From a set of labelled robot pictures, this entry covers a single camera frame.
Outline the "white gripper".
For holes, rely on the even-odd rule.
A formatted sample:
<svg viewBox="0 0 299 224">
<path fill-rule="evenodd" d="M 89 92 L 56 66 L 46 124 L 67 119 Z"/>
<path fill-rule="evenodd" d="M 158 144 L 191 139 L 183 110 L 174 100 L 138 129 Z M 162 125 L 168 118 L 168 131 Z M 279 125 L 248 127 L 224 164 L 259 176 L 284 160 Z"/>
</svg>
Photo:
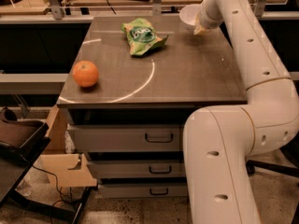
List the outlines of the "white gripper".
<svg viewBox="0 0 299 224">
<path fill-rule="evenodd" d="M 216 0 L 203 0 L 200 4 L 194 22 L 194 35 L 202 35 L 210 29 L 218 28 L 223 23 L 223 17 Z"/>
</svg>

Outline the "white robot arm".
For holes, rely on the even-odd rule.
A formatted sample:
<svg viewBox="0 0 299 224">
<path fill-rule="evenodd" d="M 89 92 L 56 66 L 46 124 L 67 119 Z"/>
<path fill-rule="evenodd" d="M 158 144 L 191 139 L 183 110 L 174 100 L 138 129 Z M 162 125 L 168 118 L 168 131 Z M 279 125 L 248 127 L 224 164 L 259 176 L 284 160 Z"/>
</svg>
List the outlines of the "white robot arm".
<svg viewBox="0 0 299 224">
<path fill-rule="evenodd" d="M 298 133 L 296 88 L 250 2 L 205 0 L 200 8 L 200 27 L 225 24 L 248 101 L 200 108 L 185 123 L 193 224 L 261 224 L 246 158 L 276 150 Z"/>
</svg>

